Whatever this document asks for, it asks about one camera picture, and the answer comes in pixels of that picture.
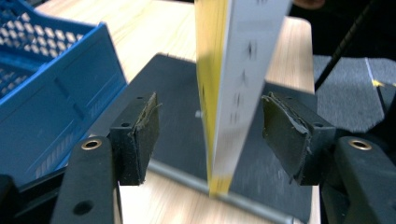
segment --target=blue plastic crate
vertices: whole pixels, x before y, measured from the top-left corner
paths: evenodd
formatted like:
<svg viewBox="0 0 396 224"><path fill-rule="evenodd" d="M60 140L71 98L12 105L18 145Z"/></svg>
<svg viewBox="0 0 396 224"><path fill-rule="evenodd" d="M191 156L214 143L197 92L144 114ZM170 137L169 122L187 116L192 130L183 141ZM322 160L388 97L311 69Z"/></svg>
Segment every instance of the blue plastic crate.
<svg viewBox="0 0 396 224"><path fill-rule="evenodd" d="M0 174L52 172L126 86L106 25L0 0Z"/></svg>

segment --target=black cable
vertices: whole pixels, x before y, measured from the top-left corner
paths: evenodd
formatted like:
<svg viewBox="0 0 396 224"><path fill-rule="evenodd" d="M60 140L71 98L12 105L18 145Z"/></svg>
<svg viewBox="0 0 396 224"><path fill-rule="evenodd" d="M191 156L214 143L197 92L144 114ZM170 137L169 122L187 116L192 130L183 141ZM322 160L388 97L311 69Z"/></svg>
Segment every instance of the black cable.
<svg viewBox="0 0 396 224"><path fill-rule="evenodd" d="M334 54L332 55L332 59L326 65L323 72L320 74L319 79L315 82L315 91L317 91L326 78L329 76L330 72L334 69L335 65L341 59L341 57L347 52L349 47L352 44L353 37L361 30L361 28L365 25L365 23L375 14L378 9L378 2L381 0L372 0L367 4L364 10L361 12L359 17L353 22L349 31L346 33L346 36L338 45Z"/></svg>

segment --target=black metal base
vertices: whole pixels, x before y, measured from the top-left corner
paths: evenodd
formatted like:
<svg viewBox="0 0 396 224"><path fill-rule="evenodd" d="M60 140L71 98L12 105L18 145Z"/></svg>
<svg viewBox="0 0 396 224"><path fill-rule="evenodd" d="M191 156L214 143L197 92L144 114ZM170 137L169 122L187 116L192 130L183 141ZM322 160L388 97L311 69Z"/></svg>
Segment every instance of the black metal base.
<svg viewBox="0 0 396 224"><path fill-rule="evenodd" d="M206 181L205 140L200 110L195 63L156 55L130 86L92 126L91 133L105 134L131 98L156 91L160 107L160 136L152 160L159 161ZM266 84L264 93L281 91L316 110L312 94ZM231 192L285 214L307 221L311 209L311 187L291 182L278 159L262 138L262 104L249 132L233 177Z"/></svg>

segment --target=brass ring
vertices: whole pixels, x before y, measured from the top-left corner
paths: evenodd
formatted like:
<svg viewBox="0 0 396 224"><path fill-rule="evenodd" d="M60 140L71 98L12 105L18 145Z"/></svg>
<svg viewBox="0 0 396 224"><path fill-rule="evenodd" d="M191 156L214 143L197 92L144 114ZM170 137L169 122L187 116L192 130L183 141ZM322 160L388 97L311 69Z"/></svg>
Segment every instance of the brass ring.
<svg viewBox="0 0 396 224"><path fill-rule="evenodd" d="M373 149L373 147L361 140L358 139L351 139L348 142L352 147L356 148L356 149L360 149L360 150L371 150Z"/></svg>
<svg viewBox="0 0 396 224"><path fill-rule="evenodd" d="M84 150L92 150L99 148L102 145L102 141L100 139L90 139L82 144L81 148Z"/></svg>

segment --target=wooden table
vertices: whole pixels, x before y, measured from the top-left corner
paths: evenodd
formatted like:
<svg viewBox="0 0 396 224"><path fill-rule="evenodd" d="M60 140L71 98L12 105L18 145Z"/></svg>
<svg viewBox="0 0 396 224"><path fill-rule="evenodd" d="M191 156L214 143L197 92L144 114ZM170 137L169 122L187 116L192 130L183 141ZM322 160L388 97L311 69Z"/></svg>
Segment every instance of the wooden table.
<svg viewBox="0 0 396 224"><path fill-rule="evenodd" d="M193 4L161 0L51 0L47 15L108 25L130 82L156 54L195 62ZM286 19L267 81L314 92L310 25ZM121 188L124 223L268 223L148 172L142 187Z"/></svg>

